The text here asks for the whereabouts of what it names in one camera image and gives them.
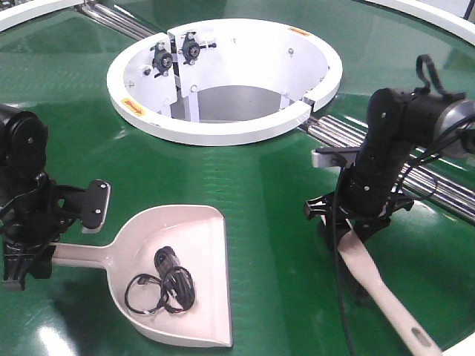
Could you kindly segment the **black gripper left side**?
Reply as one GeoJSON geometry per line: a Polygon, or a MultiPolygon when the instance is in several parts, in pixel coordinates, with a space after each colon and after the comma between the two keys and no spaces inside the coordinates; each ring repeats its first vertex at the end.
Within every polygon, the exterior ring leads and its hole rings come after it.
{"type": "Polygon", "coordinates": [[[23,291],[27,274],[36,279],[51,276],[51,243],[74,223],[60,212],[58,193],[47,174],[31,181],[1,177],[3,284],[8,291],[23,291]]]}

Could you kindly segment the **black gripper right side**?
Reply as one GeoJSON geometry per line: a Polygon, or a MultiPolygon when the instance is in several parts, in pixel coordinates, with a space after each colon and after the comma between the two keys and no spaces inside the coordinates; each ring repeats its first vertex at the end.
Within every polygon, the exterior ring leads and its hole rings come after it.
{"type": "Polygon", "coordinates": [[[350,204],[343,200],[343,195],[334,191],[307,200],[303,211],[308,220],[320,216],[318,232],[327,245],[337,245],[351,228],[365,243],[375,233],[389,226],[394,212],[400,209],[409,211],[413,205],[414,200],[407,195],[391,193],[376,214],[365,214],[363,209],[370,204],[359,203],[356,207],[350,207],[350,204]]]}

